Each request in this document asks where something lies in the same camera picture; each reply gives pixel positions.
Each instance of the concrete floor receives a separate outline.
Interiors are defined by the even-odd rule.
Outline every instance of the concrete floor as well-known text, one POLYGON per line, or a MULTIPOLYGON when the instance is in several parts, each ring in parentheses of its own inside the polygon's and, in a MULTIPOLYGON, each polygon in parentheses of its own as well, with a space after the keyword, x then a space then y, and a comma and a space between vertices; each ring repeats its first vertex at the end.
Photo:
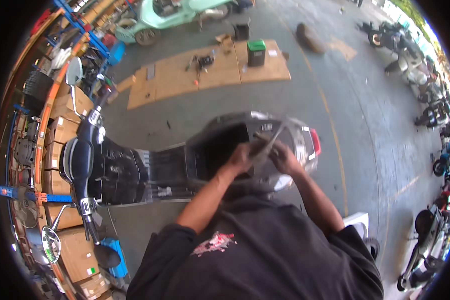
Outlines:
MULTIPOLYGON (((204 90, 130 111, 126 91, 105 109, 107 135, 126 147, 154 150, 186 141, 210 119, 228 112, 266 111, 308 123, 322 146, 313 177, 342 216, 369 213, 370 236, 382 247, 377 266, 386 298, 405 297, 396 280, 408 260, 414 218, 439 193, 441 179, 432 173, 430 154, 441 149, 441 142, 437 131, 414 126, 422 108, 410 87, 396 75, 385 76, 384 67, 394 60, 390 51, 372 48, 366 34, 356 29, 362 21, 379 24, 383 12, 367 0, 362 9, 343 0, 263 0, 229 22, 248 18, 252 39, 275 39, 290 54, 291 81, 204 90), (324 56, 302 50, 293 34, 299 22, 315 28, 332 47, 348 50, 349 57, 336 49, 324 56)), ((115 80, 156 60, 214 45, 215 36, 226 32, 233 32, 228 22, 206 24, 201 33, 196 24, 188 24, 163 31, 155 46, 129 45, 126 57, 112 69, 115 80)), ((279 197, 300 206, 296 188, 279 197)), ((173 221, 182 207, 158 203, 110 208, 132 275, 150 233, 173 221)), ((108 212, 102 216, 107 219, 108 212)))

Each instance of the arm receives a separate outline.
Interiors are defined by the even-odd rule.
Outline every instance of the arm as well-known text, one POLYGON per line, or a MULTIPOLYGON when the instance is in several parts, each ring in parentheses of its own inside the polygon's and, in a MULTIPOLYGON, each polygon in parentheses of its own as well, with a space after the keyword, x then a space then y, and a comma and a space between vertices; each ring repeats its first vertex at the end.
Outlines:
POLYGON ((325 236, 337 233, 345 228, 342 216, 317 183, 307 174, 290 148, 276 141, 270 153, 278 171, 290 175, 302 196, 308 217, 323 231, 325 236))
POLYGON ((235 177, 247 172, 252 166, 249 143, 238 145, 228 162, 207 183, 176 219, 178 225, 193 229, 200 234, 210 223, 222 198, 235 177))

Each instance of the round mirror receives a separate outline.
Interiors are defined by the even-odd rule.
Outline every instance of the round mirror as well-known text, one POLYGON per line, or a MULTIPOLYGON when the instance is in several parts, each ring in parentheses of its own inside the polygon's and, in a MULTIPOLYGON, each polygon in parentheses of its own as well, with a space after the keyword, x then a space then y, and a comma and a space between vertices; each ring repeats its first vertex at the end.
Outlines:
POLYGON ((56 264, 60 257, 62 245, 57 233, 48 226, 42 228, 42 245, 48 260, 52 264, 56 264))
POLYGON ((73 58, 68 64, 68 68, 66 69, 65 81, 69 86, 77 85, 84 76, 84 68, 82 66, 82 60, 80 58, 73 58))

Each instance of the hand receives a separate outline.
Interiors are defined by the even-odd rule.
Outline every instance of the hand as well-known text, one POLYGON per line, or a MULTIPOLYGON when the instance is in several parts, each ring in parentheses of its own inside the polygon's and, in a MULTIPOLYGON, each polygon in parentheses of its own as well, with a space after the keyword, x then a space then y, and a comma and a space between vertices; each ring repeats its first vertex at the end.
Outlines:
POLYGON ((270 159, 282 174, 293 177, 305 171, 290 147, 281 141, 276 141, 273 145, 272 151, 270 152, 270 159))
POLYGON ((249 142, 239 144, 223 168, 231 171, 234 177, 247 172, 252 167, 251 151, 252 145, 249 142))

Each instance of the black t-shirt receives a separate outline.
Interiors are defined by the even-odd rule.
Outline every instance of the black t-shirt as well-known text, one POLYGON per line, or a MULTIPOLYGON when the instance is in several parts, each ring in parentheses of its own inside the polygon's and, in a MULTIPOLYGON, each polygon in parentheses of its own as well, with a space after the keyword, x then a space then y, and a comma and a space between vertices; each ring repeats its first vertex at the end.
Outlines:
POLYGON ((197 236, 177 224, 153 234, 127 299, 384 298, 380 273, 353 226, 328 239, 293 205, 246 198, 197 236))

